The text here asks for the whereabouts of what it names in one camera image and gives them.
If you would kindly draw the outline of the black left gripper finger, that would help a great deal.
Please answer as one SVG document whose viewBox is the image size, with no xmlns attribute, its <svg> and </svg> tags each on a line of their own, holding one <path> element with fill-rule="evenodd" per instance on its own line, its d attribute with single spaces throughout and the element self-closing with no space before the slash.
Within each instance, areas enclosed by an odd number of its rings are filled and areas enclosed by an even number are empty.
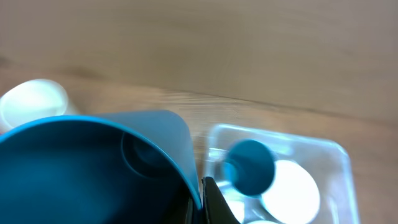
<svg viewBox="0 0 398 224">
<path fill-rule="evenodd" d="M 239 224 L 214 178 L 202 178 L 204 224 Z"/>
</svg>

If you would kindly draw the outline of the dark blue cup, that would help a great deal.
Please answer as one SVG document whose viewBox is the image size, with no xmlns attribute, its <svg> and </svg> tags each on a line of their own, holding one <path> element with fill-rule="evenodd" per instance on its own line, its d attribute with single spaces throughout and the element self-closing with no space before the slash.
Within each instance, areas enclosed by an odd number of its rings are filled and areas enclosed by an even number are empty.
<svg viewBox="0 0 398 224">
<path fill-rule="evenodd" d="M 54 116 L 1 136 L 2 223 L 196 222 L 201 208 L 174 112 Z"/>
<path fill-rule="evenodd" d="M 257 140 L 243 139 L 230 147 L 221 170 L 238 192 L 257 197 L 273 183 L 275 155 Z"/>
</svg>

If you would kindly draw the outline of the pink plastic bowl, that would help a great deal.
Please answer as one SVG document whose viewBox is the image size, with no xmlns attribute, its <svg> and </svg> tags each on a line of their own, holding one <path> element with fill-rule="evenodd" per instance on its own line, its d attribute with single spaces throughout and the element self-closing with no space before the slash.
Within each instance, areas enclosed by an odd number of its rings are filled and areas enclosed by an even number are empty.
<svg viewBox="0 0 398 224">
<path fill-rule="evenodd" d="M 313 177 L 288 160 L 275 162 L 273 183 L 261 197 L 268 213 L 282 223 L 310 223 L 320 210 L 320 193 Z"/>
</svg>

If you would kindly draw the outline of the light blue plastic plate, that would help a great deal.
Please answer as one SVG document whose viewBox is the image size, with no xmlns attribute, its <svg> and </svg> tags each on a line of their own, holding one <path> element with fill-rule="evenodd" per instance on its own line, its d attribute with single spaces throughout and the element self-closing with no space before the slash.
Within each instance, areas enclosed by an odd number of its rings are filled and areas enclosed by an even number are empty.
<svg viewBox="0 0 398 224">
<path fill-rule="evenodd" d="M 255 220 L 252 222 L 248 222 L 246 224 L 278 224 L 278 223 L 270 221 L 270 220 Z"/>
</svg>

